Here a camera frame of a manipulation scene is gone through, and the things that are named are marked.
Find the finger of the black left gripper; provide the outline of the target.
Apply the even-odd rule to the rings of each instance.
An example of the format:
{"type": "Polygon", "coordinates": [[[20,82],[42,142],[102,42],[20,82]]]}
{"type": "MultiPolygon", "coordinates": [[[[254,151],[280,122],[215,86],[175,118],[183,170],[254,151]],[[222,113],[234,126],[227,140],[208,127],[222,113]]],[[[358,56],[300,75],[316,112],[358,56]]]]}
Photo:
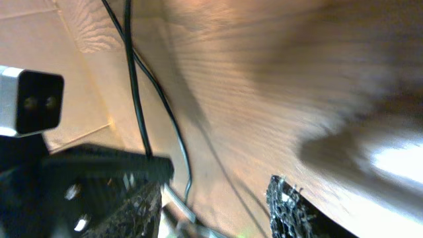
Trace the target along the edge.
{"type": "Polygon", "coordinates": [[[44,174],[62,175],[67,182],[78,177],[118,177],[134,174],[161,184],[174,177],[168,157],[148,156],[92,143],[84,143],[55,153],[41,162],[44,174]]]}

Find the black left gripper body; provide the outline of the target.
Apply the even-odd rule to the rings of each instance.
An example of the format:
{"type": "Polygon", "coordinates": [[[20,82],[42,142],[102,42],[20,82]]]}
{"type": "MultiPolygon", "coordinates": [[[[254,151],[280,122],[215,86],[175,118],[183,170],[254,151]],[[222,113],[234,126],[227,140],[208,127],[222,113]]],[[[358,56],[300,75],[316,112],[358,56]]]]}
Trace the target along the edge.
{"type": "Polygon", "coordinates": [[[44,174],[41,162],[53,155],[41,135],[1,137],[1,234],[4,237],[83,237],[132,195],[124,174],[78,177],[44,174]]]}

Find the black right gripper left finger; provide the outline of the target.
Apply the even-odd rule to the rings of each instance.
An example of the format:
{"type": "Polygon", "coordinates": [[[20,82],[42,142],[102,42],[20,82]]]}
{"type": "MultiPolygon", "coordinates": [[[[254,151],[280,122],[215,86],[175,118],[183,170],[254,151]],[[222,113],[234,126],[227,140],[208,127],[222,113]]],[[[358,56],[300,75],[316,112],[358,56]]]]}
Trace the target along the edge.
{"type": "Polygon", "coordinates": [[[149,182],[105,221],[88,229],[89,238],[157,238],[161,220],[162,195],[158,182],[149,182]]]}

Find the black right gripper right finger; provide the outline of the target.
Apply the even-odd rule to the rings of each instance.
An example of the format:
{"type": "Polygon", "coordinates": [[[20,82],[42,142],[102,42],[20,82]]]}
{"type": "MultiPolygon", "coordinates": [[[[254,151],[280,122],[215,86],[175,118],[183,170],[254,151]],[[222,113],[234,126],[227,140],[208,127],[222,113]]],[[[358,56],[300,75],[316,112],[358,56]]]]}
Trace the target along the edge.
{"type": "Polygon", "coordinates": [[[355,235],[330,219],[290,186],[273,175],[266,190],[273,238],[336,238],[355,235]]]}

